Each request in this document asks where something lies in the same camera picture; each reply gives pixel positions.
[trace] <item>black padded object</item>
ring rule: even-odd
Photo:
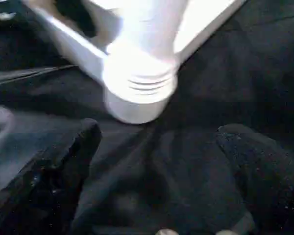
[[[218,130],[247,208],[262,232],[294,232],[294,156],[264,135],[238,124]]]
[[[95,37],[92,18],[81,0],[55,0],[55,6],[63,16],[73,20],[87,37]]]

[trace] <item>black cloth surface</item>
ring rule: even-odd
[[[14,122],[0,159],[18,165],[0,170],[0,188],[50,144],[45,133],[82,118],[101,128],[74,233],[92,224],[231,228],[247,209],[228,159],[212,147],[222,125],[244,124],[294,152],[294,0],[247,1],[181,66],[168,107],[146,125],[110,117],[100,85],[66,64],[32,32],[0,26],[0,72],[11,77],[0,82],[0,105]],[[14,71],[45,67],[22,79]]]

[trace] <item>white plastic object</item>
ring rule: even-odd
[[[141,124],[163,111],[177,85],[173,44],[187,0],[127,0],[123,25],[107,48],[105,104],[117,119]]]

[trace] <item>white plastic part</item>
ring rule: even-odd
[[[133,124],[160,115],[177,86],[179,65],[245,1],[82,0],[98,30],[88,39],[53,0],[23,0],[59,52],[104,86],[109,112]]]
[[[107,48],[104,101],[117,119],[141,124],[163,111],[177,85],[173,44],[187,0],[127,0],[119,36]]]

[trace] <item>black fabric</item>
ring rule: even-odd
[[[294,232],[294,156],[242,125],[220,127],[217,144],[261,232]]]
[[[67,63],[29,35],[0,27],[0,71]],[[247,208],[229,160],[214,148],[215,130],[242,123],[294,152],[294,0],[247,1],[182,65],[178,90],[152,123],[111,118],[101,87],[74,67],[0,83],[0,105],[17,119],[8,138],[20,159],[45,144],[44,129],[98,121],[103,139],[73,233],[93,224],[181,234],[230,229]],[[20,138],[27,132],[36,137]]]

